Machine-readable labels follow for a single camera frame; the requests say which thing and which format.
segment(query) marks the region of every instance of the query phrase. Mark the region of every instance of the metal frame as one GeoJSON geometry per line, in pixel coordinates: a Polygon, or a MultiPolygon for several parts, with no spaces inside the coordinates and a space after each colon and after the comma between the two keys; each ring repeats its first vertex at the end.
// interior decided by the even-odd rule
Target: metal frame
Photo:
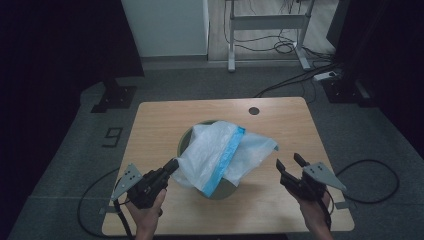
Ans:
{"type": "Polygon", "coordinates": [[[236,30],[267,30],[267,29],[300,29],[298,42],[294,42],[293,46],[299,58],[300,64],[304,70],[311,69],[308,60],[305,57],[305,50],[302,48],[305,40],[306,30],[308,29],[309,20],[315,0],[311,0],[308,10],[304,15],[301,14],[283,14],[272,16],[235,16],[234,0],[231,0],[230,11],[230,43],[228,46],[228,71],[236,70],[235,53],[234,53],[234,31],[236,30]]]}

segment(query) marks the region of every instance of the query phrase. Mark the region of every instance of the gray carpet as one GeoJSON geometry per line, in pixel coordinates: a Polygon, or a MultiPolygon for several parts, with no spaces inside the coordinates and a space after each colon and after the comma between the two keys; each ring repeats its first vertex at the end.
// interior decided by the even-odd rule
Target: gray carpet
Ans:
{"type": "MultiPolygon", "coordinates": [[[[240,67],[234,74],[225,68],[148,70],[145,78],[118,80],[121,85],[138,87],[130,109],[108,110],[103,114],[90,113],[104,90],[102,84],[94,85],[81,94],[78,115],[28,198],[9,239],[98,239],[78,225],[78,202],[93,182],[120,166],[141,102],[248,98],[300,73],[300,67],[240,67]],[[113,139],[105,138],[108,129],[113,127],[123,128],[117,147],[102,147],[113,143],[113,139]]],[[[330,104],[322,87],[310,81],[264,95],[284,96],[303,96],[309,102],[336,172],[361,159],[376,159],[388,164],[400,177],[399,191],[383,203],[367,205],[348,201],[355,229],[335,232],[335,238],[424,239],[424,161],[380,110],[360,108],[356,104],[330,104]]],[[[101,210],[108,205],[116,177],[115,171],[100,181],[82,204],[82,221],[90,231],[101,233],[104,218],[101,210]]],[[[348,187],[349,195],[369,201],[388,194],[395,186],[391,173],[374,163],[357,165],[340,175],[340,179],[348,187]]],[[[287,236],[312,239],[309,233],[288,233],[287,236]]],[[[278,236],[255,238],[277,239],[278,236]]]]}

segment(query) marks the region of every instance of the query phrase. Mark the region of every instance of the blue stripe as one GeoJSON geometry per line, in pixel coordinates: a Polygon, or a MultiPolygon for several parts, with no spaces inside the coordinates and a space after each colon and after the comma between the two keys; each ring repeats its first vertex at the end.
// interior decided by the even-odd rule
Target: blue stripe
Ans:
{"type": "Polygon", "coordinates": [[[215,166],[215,169],[211,177],[209,178],[208,182],[203,187],[202,192],[207,197],[210,197],[212,195],[212,193],[215,191],[215,188],[218,186],[219,181],[221,181],[222,176],[224,176],[225,170],[230,164],[231,159],[233,158],[234,153],[236,152],[237,147],[240,144],[240,141],[244,135],[244,132],[245,132],[244,128],[237,127],[236,131],[234,132],[233,136],[228,142],[227,147],[222,153],[218,164],[215,166]]]}

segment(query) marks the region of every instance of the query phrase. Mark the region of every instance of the table hole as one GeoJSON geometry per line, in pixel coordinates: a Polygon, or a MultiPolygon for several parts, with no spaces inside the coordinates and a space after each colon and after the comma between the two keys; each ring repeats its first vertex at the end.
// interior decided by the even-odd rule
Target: table hole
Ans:
{"type": "Polygon", "coordinates": [[[259,108],[251,107],[251,108],[249,108],[249,113],[252,114],[252,115],[258,115],[259,114],[259,108]]]}

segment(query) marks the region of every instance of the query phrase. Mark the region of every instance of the wire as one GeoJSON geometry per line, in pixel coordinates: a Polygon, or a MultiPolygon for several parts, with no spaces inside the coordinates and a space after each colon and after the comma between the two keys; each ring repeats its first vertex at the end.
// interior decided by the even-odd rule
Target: wire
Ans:
{"type": "Polygon", "coordinates": [[[380,165],[383,165],[384,167],[386,167],[393,174],[393,176],[395,177],[395,180],[396,180],[396,186],[395,186],[395,188],[392,190],[392,192],[390,192],[386,196],[384,196],[384,197],[382,197],[382,198],[380,198],[378,200],[374,200],[374,201],[366,201],[366,200],[356,199],[356,198],[353,198],[351,196],[348,196],[348,195],[344,194],[345,195],[345,198],[347,198],[349,200],[352,200],[354,202],[363,203],[363,204],[381,203],[381,202],[386,201],[387,199],[391,198],[398,191],[399,185],[400,185],[400,180],[399,180],[399,176],[396,174],[396,172],[392,168],[390,168],[387,164],[385,164],[383,162],[380,162],[380,161],[374,160],[374,159],[360,160],[360,161],[357,161],[357,162],[354,162],[352,164],[347,165],[345,168],[343,168],[341,171],[339,171],[336,174],[336,176],[339,176],[340,174],[342,174],[343,172],[345,172],[347,169],[351,168],[352,166],[357,165],[359,163],[364,163],[364,162],[374,162],[374,163],[377,163],[377,164],[380,164],[380,165]]]}
{"type": "Polygon", "coordinates": [[[125,204],[127,204],[127,203],[129,203],[129,202],[131,202],[131,200],[127,200],[127,201],[125,201],[125,202],[123,202],[123,203],[120,203],[119,205],[125,205],[125,204]]]}
{"type": "Polygon", "coordinates": [[[304,98],[306,90],[305,90],[305,86],[303,86],[303,82],[300,82],[300,86],[302,87],[302,95],[300,96],[304,98]]]}
{"type": "Polygon", "coordinates": [[[283,14],[284,8],[286,8],[288,6],[288,0],[284,0],[283,3],[281,4],[280,10],[278,11],[279,14],[283,14]]]}
{"type": "Polygon", "coordinates": [[[309,78],[309,82],[311,83],[312,88],[314,89],[314,97],[312,98],[312,100],[308,101],[306,104],[313,103],[313,102],[315,102],[315,100],[317,99],[317,88],[315,87],[315,84],[314,84],[314,82],[312,81],[312,78],[313,78],[313,77],[310,77],[310,78],[309,78]]]}
{"type": "Polygon", "coordinates": [[[304,186],[308,189],[308,191],[312,194],[314,197],[315,202],[318,203],[319,207],[321,208],[322,212],[324,213],[325,217],[325,223],[327,224],[328,230],[331,230],[331,214],[328,211],[328,207],[325,206],[324,202],[322,201],[322,198],[319,196],[319,194],[312,189],[312,187],[305,182],[304,186]]]}
{"type": "Polygon", "coordinates": [[[326,59],[322,59],[322,60],[314,60],[314,61],[312,61],[312,66],[313,66],[314,68],[318,68],[318,67],[315,65],[315,63],[317,63],[317,62],[328,62],[328,63],[330,63],[330,64],[331,64],[331,60],[326,60],[326,59]]]}
{"type": "Polygon", "coordinates": [[[82,205],[82,201],[84,200],[85,195],[87,195],[88,191],[90,191],[98,182],[100,182],[101,180],[103,180],[105,177],[109,176],[110,174],[118,171],[119,168],[113,169],[112,171],[106,173],[105,175],[103,175],[102,177],[100,177],[99,179],[97,179],[93,184],[91,184],[87,190],[85,190],[85,192],[82,194],[79,202],[78,202],[78,208],[77,208],[77,220],[78,220],[78,224],[80,225],[80,227],[89,235],[94,236],[94,237],[99,237],[99,238],[120,238],[120,237],[114,237],[114,236],[107,236],[107,235],[100,235],[94,232],[91,232],[90,230],[88,230],[82,220],[81,220],[81,205],[82,205]]]}
{"type": "Polygon", "coordinates": [[[131,233],[130,226],[128,225],[127,219],[125,215],[121,211],[121,204],[119,204],[118,200],[113,201],[113,206],[115,207],[115,211],[118,214],[119,219],[121,219],[122,225],[124,225],[125,233],[127,234],[128,239],[134,240],[134,237],[131,233]]]}
{"type": "Polygon", "coordinates": [[[255,15],[257,15],[257,14],[256,14],[256,12],[255,12],[255,10],[253,10],[253,8],[252,8],[252,0],[249,0],[249,7],[250,7],[250,10],[252,10],[252,12],[253,12],[255,15]]]}
{"type": "Polygon", "coordinates": [[[284,81],[282,81],[280,83],[277,83],[275,85],[272,85],[270,87],[265,88],[264,90],[262,90],[259,93],[257,93],[254,96],[254,98],[260,98],[266,92],[271,91],[271,90],[274,90],[274,89],[278,89],[278,88],[281,88],[281,87],[284,87],[284,86],[287,86],[287,85],[291,85],[291,84],[295,84],[295,83],[300,83],[300,82],[304,82],[306,80],[312,79],[314,75],[319,74],[319,73],[324,72],[324,71],[327,71],[327,70],[329,70],[331,68],[335,68],[337,66],[338,66],[338,64],[333,63],[333,64],[329,64],[329,65],[326,65],[326,66],[323,66],[323,67],[320,67],[320,68],[316,68],[316,69],[314,69],[314,70],[312,70],[310,72],[306,72],[306,73],[303,73],[303,74],[300,74],[300,75],[291,77],[291,78],[289,78],[287,80],[284,80],[284,81]],[[296,81],[296,79],[298,79],[300,77],[304,77],[304,78],[302,80],[297,80],[296,81]]]}
{"type": "MultiPolygon", "coordinates": [[[[249,0],[249,3],[250,3],[250,5],[249,5],[250,6],[250,9],[256,15],[256,12],[252,9],[252,2],[250,0],[249,0]]],[[[282,13],[283,9],[285,8],[284,3],[285,2],[282,3],[282,6],[280,7],[280,10],[279,10],[281,13],[282,13]]],[[[292,0],[291,5],[290,5],[290,3],[287,3],[287,5],[289,6],[289,10],[288,10],[289,11],[289,14],[291,14],[291,9],[293,7],[293,4],[294,4],[294,0],[292,0]]],[[[300,13],[301,5],[302,5],[302,1],[299,1],[298,14],[300,13]]],[[[226,21],[226,13],[227,13],[227,2],[224,3],[224,38],[225,38],[225,41],[227,43],[230,43],[228,41],[227,33],[226,33],[226,30],[225,30],[226,29],[226,25],[227,25],[226,24],[226,22],[227,22],[226,21]]],[[[281,36],[282,33],[283,33],[283,30],[280,30],[280,33],[279,33],[278,36],[269,35],[269,36],[265,36],[265,37],[248,39],[248,40],[239,40],[239,39],[236,39],[235,37],[233,37],[234,38],[234,42],[253,42],[253,41],[259,41],[259,40],[263,40],[263,39],[267,39],[267,38],[278,38],[278,41],[274,44],[274,47],[272,47],[272,48],[267,48],[267,49],[252,49],[252,48],[249,48],[249,47],[240,45],[240,44],[234,44],[234,46],[235,47],[244,48],[244,49],[247,49],[247,50],[252,51],[252,52],[268,52],[268,51],[273,51],[274,50],[274,51],[276,51],[277,53],[280,53],[280,54],[289,54],[289,53],[291,53],[291,52],[294,51],[294,46],[293,46],[293,42],[294,41],[291,40],[291,39],[289,39],[289,38],[282,37],[281,36]],[[288,48],[288,50],[287,51],[279,50],[279,48],[281,48],[281,47],[288,48]]],[[[298,29],[296,29],[296,37],[297,37],[297,42],[299,42],[299,31],[298,31],[298,29]]],[[[306,53],[308,55],[310,55],[310,56],[312,55],[312,56],[318,57],[320,59],[332,60],[333,57],[334,57],[334,54],[315,52],[315,51],[312,51],[311,49],[309,49],[309,48],[307,48],[305,46],[302,46],[302,48],[305,49],[305,51],[306,51],[306,53]]]]}
{"type": "Polygon", "coordinates": [[[334,199],[333,196],[331,196],[331,193],[328,191],[328,189],[325,190],[328,193],[328,196],[330,196],[330,200],[331,200],[331,210],[330,210],[330,215],[333,214],[334,212],[334,199]]]}

